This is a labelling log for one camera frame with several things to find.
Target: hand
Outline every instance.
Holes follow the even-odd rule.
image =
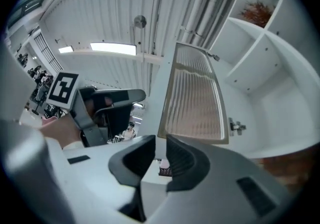
[[[90,115],[93,117],[95,114],[94,102],[92,99],[85,101],[85,107]],[[112,100],[110,98],[105,98],[105,104],[107,106],[112,105]],[[80,130],[77,128],[75,121],[70,114],[54,120],[40,128],[43,136],[56,139],[62,148],[73,143],[81,141]]]

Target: frosted glass panel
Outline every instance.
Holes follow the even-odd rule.
[[[206,53],[177,43],[158,136],[228,143],[220,88]]]

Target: metal bracket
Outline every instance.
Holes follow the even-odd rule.
[[[220,57],[218,55],[210,54],[209,52],[207,52],[206,54],[208,54],[209,57],[214,58],[214,60],[216,60],[217,62],[220,60]]]
[[[229,117],[228,119],[230,124],[230,131],[229,131],[230,136],[234,136],[235,131],[237,132],[238,135],[242,135],[242,131],[247,129],[246,125],[241,124],[239,121],[236,121],[234,123],[231,117]]]

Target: window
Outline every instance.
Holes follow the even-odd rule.
[[[44,0],[20,0],[12,9],[7,21],[8,28],[12,27],[23,16],[39,8]]]
[[[43,56],[49,62],[51,67],[58,73],[60,70],[63,70],[62,66],[59,64],[55,56],[52,54],[51,50],[49,49],[42,33],[34,38],[34,41],[38,45],[40,51],[42,52]]]

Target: fluorescent light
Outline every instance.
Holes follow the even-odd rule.
[[[93,51],[137,55],[137,47],[132,44],[92,42],[90,45]]]
[[[142,118],[139,118],[139,117],[136,117],[136,116],[133,116],[133,118],[136,118],[136,119],[142,120]]]
[[[135,104],[133,104],[134,106],[137,106],[137,107],[140,107],[140,108],[143,108],[144,107],[144,105],[142,105],[142,104],[139,104],[139,103],[135,103]]]
[[[67,46],[59,49],[59,52],[61,54],[72,53],[73,51],[74,49],[72,48],[72,46]]]
[[[24,10],[24,11],[26,12],[26,11],[28,11],[29,9],[31,9],[32,7],[37,6],[38,4],[40,4],[40,3],[39,3],[39,2],[37,2],[36,4],[34,4],[34,5],[30,6],[28,9],[26,9],[26,10]]]

